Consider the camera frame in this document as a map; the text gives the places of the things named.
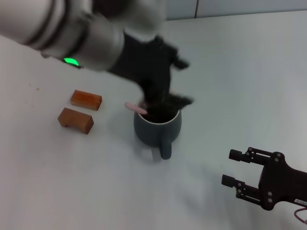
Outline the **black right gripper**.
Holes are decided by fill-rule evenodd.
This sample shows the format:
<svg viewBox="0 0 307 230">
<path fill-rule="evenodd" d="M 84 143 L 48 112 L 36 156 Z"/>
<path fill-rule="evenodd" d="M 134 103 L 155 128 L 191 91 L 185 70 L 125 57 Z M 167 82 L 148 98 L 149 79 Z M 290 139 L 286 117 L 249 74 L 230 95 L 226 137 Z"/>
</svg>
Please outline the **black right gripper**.
<svg viewBox="0 0 307 230">
<path fill-rule="evenodd" d="M 245 152 L 230 150 L 229 159 L 263 165 L 259 188 L 223 175 L 221 184 L 236 189 L 236 198 L 251 202 L 267 211 L 279 202 L 307 207 L 307 174 L 291 168 L 280 152 L 249 147 Z"/>
</svg>

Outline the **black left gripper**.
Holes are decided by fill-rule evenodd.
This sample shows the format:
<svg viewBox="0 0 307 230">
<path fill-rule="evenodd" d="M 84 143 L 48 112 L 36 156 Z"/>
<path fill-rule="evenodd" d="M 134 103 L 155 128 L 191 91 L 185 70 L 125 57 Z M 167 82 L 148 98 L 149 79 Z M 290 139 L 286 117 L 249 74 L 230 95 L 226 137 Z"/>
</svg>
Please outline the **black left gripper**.
<svg viewBox="0 0 307 230">
<path fill-rule="evenodd" d="M 136 83 L 148 104 L 158 104 L 169 93 L 171 65 L 183 70 L 190 63 L 179 56 L 176 47 L 158 36 L 149 42 L 141 42 L 124 33 L 123 50 L 108 72 Z M 183 109 L 193 102 L 192 98 L 175 94 L 169 94 L 165 99 L 171 109 Z"/>
</svg>

